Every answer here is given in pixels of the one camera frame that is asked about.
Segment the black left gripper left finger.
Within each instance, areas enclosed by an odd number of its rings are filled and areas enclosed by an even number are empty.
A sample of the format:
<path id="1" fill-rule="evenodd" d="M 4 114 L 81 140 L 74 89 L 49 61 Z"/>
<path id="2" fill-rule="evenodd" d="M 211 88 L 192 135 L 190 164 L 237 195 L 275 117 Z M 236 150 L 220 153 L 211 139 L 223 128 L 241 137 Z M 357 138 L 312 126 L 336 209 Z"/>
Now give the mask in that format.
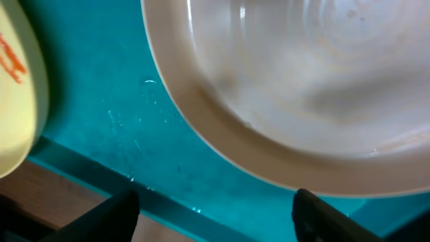
<path id="1" fill-rule="evenodd" d="M 126 190 L 49 234 L 41 242 L 131 242 L 139 214 L 137 192 Z"/>

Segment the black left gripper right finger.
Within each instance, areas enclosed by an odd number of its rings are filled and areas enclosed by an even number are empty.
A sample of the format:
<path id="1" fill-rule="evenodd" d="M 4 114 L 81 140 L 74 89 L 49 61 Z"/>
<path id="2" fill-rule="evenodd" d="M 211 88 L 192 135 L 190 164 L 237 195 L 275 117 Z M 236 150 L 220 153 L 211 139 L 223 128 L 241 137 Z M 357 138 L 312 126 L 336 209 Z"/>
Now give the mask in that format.
<path id="1" fill-rule="evenodd" d="M 298 242 L 383 241 L 306 189 L 294 195 L 292 220 Z"/>

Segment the white plate with red stain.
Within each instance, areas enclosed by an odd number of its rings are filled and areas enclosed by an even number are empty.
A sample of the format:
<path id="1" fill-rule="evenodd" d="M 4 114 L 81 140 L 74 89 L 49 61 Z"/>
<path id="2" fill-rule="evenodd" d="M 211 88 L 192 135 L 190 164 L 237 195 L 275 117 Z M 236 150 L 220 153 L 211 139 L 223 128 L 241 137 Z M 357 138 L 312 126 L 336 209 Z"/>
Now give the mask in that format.
<path id="1" fill-rule="evenodd" d="M 170 98 L 225 159 L 334 196 L 429 189 L 429 0 L 143 1 Z"/>

